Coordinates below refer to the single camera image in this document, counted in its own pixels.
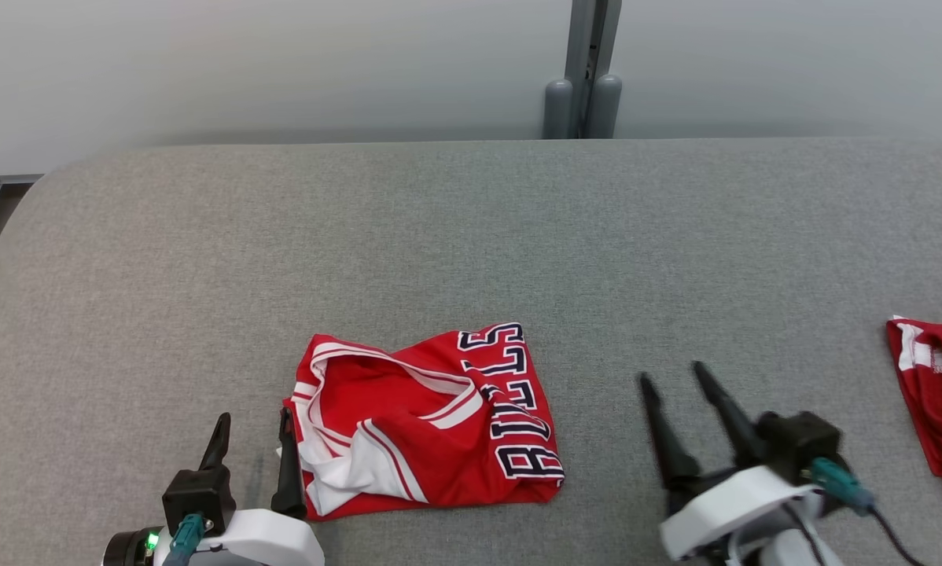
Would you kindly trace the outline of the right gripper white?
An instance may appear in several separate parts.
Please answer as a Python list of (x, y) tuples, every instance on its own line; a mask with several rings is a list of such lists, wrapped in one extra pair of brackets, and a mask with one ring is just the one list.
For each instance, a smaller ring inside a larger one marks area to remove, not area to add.
[[(767, 444), (754, 423), (704, 362), (693, 362), (693, 371), (732, 445), (734, 465), (754, 469), (735, 473), (661, 523), (666, 554), (674, 562), (702, 558), (718, 566), (822, 566), (814, 527), (822, 511), (821, 487), (793, 486), (763, 466)], [(640, 373), (638, 387), (662, 487), (691, 492), (701, 479), (697, 459), (670, 426), (648, 373)]]

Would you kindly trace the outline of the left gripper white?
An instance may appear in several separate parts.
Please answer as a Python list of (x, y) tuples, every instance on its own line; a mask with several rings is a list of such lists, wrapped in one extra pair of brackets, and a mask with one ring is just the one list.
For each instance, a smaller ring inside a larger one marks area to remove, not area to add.
[[(229, 472), (224, 458), (231, 422), (230, 412), (217, 418), (199, 472)], [(270, 498), (272, 511), (235, 512), (224, 534), (202, 538), (184, 562), (170, 559), (173, 536), (165, 526), (121, 531), (109, 540), (101, 566), (325, 566), (322, 548), (310, 524), (303, 522), (308, 509), (294, 419), (287, 407), (281, 408), (279, 441), (279, 480)]]

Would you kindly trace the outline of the red basketball jersey white sleeves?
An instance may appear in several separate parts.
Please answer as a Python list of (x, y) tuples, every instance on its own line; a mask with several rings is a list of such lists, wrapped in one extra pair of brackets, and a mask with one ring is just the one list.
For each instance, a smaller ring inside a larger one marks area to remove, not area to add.
[(393, 352), (316, 334), (284, 404), (313, 520), (544, 504), (567, 476), (516, 322)]

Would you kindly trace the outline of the red shorts with white stripe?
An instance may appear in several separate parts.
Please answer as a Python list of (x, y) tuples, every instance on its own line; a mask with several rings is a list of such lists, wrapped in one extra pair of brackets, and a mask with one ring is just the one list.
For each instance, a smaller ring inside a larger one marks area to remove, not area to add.
[(942, 325), (895, 316), (889, 350), (929, 469), (942, 479)]

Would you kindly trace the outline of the grey cylinder post foot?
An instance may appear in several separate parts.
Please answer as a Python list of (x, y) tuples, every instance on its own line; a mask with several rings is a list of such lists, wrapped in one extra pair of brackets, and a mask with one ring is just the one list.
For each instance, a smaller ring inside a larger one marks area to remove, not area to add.
[(622, 89), (622, 80), (617, 75), (601, 75), (594, 80), (583, 138), (614, 138)]
[(551, 80), (544, 87), (542, 139), (571, 138), (572, 97), (574, 86), (565, 78)]

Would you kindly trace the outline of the grey metal partition post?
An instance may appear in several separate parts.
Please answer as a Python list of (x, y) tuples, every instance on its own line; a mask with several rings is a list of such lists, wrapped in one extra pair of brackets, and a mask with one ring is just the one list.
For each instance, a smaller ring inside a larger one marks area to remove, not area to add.
[(571, 138), (583, 138), (594, 80), (611, 62), (624, 0), (572, 0), (564, 78), (574, 86)]

